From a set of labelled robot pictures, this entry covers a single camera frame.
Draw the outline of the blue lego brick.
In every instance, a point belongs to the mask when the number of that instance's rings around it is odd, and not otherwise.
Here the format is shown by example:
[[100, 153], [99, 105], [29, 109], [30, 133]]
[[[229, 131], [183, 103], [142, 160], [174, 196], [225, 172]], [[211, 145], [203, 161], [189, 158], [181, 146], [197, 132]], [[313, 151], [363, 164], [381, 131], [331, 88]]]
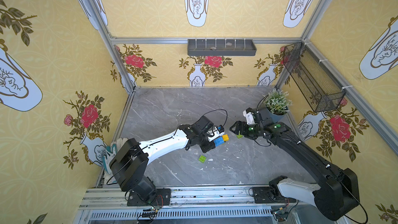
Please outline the blue lego brick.
[[215, 147], [218, 147], [218, 146], [220, 146], [220, 145], [225, 143], [223, 137], [221, 137], [221, 136], [216, 138], [216, 139], [214, 139], [213, 142], [214, 142]]

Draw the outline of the yellow lego brick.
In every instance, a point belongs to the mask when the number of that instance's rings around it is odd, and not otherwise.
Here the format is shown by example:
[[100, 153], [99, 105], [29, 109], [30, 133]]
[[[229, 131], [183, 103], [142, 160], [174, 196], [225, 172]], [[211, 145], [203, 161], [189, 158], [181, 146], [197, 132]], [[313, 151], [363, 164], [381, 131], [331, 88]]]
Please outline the yellow lego brick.
[[224, 142], [227, 142], [229, 140], [229, 136], [227, 134], [224, 134], [222, 136], [222, 139], [223, 139]]

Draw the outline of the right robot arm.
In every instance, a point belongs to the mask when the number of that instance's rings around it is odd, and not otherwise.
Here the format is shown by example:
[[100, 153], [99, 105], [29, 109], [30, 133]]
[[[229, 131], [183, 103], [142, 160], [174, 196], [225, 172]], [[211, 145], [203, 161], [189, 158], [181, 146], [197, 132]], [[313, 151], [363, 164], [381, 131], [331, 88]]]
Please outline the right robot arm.
[[286, 176], [269, 182], [274, 201], [292, 198], [316, 207], [331, 221], [337, 221], [360, 205], [358, 178], [351, 169], [342, 170], [302, 142], [283, 122], [274, 122], [265, 109], [246, 109], [245, 121], [236, 121], [230, 131], [256, 141], [267, 140], [298, 162], [315, 180], [303, 183]]

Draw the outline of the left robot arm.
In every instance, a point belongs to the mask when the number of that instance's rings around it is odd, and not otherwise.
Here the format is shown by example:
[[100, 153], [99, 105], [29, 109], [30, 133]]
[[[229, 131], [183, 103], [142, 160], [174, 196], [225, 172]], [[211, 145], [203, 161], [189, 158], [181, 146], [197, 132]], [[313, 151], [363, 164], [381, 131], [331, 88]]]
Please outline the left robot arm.
[[133, 192], [146, 203], [152, 203], [159, 195], [146, 168], [156, 159], [175, 150], [189, 150], [198, 145], [203, 153], [216, 148], [215, 140], [222, 138], [224, 127], [214, 125], [206, 116], [193, 124], [181, 124], [171, 133], [149, 141], [127, 140], [108, 163], [111, 177], [123, 192]]

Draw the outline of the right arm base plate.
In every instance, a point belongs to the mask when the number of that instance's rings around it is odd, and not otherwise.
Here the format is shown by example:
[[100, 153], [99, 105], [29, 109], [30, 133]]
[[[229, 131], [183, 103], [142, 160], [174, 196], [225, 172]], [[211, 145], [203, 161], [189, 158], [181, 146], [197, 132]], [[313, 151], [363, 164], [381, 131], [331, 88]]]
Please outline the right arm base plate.
[[297, 203], [296, 199], [283, 197], [276, 188], [270, 186], [251, 187], [249, 195], [254, 198], [256, 204], [278, 203], [289, 205], [290, 203]]

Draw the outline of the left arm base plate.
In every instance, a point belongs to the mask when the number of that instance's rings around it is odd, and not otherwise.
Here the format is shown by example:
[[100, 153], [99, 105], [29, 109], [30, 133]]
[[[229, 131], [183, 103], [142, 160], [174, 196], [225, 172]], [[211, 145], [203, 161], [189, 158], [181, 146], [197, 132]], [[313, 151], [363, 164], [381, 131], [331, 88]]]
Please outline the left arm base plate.
[[156, 206], [170, 205], [171, 190], [169, 188], [156, 188], [149, 195], [139, 195], [134, 191], [129, 192], [127, 206]]

